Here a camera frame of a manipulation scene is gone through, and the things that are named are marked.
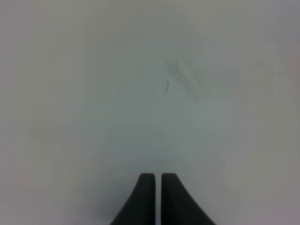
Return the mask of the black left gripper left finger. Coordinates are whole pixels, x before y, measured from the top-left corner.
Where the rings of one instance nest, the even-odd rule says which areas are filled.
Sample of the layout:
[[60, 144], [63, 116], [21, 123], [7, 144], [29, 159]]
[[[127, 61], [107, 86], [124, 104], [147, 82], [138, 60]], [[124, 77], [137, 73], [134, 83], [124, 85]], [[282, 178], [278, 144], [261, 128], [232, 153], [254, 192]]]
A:
[[131, 195], [111, 224], [154, 225], [156, 219], [155, 200], [155, 175], [152, 173], [140, 174]]

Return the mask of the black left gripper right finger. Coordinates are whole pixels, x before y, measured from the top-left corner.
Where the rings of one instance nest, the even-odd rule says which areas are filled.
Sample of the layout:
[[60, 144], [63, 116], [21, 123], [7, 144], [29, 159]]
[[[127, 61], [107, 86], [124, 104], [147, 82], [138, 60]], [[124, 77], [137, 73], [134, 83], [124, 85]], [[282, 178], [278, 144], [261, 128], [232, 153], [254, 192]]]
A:
[[174, 173], [161, 177], [162, 225], [214, 225]]

